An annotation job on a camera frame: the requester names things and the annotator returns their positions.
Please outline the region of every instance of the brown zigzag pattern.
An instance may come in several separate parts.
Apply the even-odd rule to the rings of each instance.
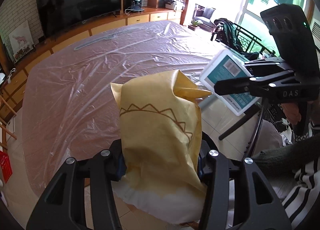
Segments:
[[[151,106],[151,107],[154,109],[154,111],[144,110],[144,109],[145,109],[146,107],[148,107],[148,106]],[[166,114],[163,114],[163,112],[168,111],[168,110],[171,111],[174,119],[173,119],[172,117],[166,115]],[[147,105],[145,105],[145,106],[142,107],[142,108],[136,106],[135,104],[131,104],[127,110],[124,109],[124,108],[121,108],[121,109],[120,109],[120,116],[122,116],[123,114],[129,113],[129,112],[133,112],[133,111],[151,112],[151,113],[157,113],[157,114],[163,115],[163,116],[171,119],[171,120],[181,129],[181,131],[188,137],[189,141],[190,141],[191,138],[192,138],[192,135],[193,135],[193,134],[192,134],[191,132],[186,132],[186,122],[178,122],[178,120],[177,120],[177,118],[176,118],[176,116],[175,116],[175,114],[174,114],[174,112],[173,112],[173,110],[172,110],[171,108],[167,108],[167,109],[164,109],[164,110],[159,111],[159,110],[156,109],[155,106],[152,105],[152,104],[147,104]]]

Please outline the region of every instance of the green cloth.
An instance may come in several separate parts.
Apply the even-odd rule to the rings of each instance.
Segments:
[[[261,171],[268,176],[292,174],[292,171],[320,157],[320,134],[293,145],[264,150],[252,157]]]

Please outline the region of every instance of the potted plant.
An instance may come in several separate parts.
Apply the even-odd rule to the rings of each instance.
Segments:
[[[188,25],[188,28],[195,31],[201,24],[203,24],[201,20],[191,20],[191,25]]]

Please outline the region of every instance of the drawer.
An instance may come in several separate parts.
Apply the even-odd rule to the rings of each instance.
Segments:
[[[7,86],[5,86],[5,90],[11,94],[13,91],[16,90],[16,88],[18,88],[25,80],[27,79],[26,74],[24,73],[24,71],[20,71],[18,72],[18,74],[16,76],[14,76],[13,78],[11,78],[11,83],[7,84]]]
[[[75,35],[75,36],[73,36],[73,37],[71,37],[71,38],[69,38],[69,39],[67,39],[67,40],[65,40],[65,41],[53,46],[52,47],[52,51],[54,53],[56,53],[56,52],[62,50],[63,48],[65,48],[65,47],[67,47],[67,46],[69,46],[69,45],[71,45],[73,43],[76,43],[76,42],[78,42],[78,41],[80,41],[82,39],[88,38],[88,37],[90,37],[89,31],[84,31],[84,32],[82,32],[80,34],[77,34],[77,35]]]
[[[26,67],[26,71],[29,74],[31,69],[36,66],[39,62],[41,62],[42,60],[48,58],[51,55],[50,51],[46,51],[43,54],[41,54],[40,56],[38,56],[35,60],[33,60],[32,62],[30,62]]]
[[[178,25],[180,24],[180,19],[171,19],[170,21],[177,23]]]
[[[169,12],[168,13],[168,19],[180,19],[181,18],[181,12]]]
[[[13,103],[13,101],[11,99],[8,99],[7,103],[9,104],[10,107],[14,108],[16,105]],[[6,116],[10,113],[10,109],[4,105],[1,109],[0,109],[0,116],[4,119],[6,118]]]
[[[128,18],[128,25],[134,25],[134,24],[146,23],[146,22],[149,22],[149,15],[142,15],[142,16]]]
[[[108,31],[111,29],[119,28],[122,26],[125,26],[125,19],[114,21],[111,23],[107,23],[107,24],[92,28],[91,33],[92,33],[92,35],[95,35],[95,34],[102,33],[102,32],[105,32],[105,31]]]
[[[26,89],[26,83],[13,94],[12,99],[18,104],[24,96],[24,90]]]
[[[168,19],[168,12],[150,15],[150,21],[159,21],[159,20],[167,20],[167,19]]]
[[[2,95],[4,100],[7,100],[9,98],[8,94],[5,93],[4,91],[2,91],[1,95]]]

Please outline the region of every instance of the cable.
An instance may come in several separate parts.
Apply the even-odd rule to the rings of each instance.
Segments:
[[[132,11],[132,10],[133,10],[132,8],[127,8],[127,9],[125,9],[125,10],[124,10],[124,13],[125,13],[127,16],[129,16],[130,14],[129,14],[129,13],[127,13],[127,11],[129,11],[129,12],[130,12],[130,11]]]

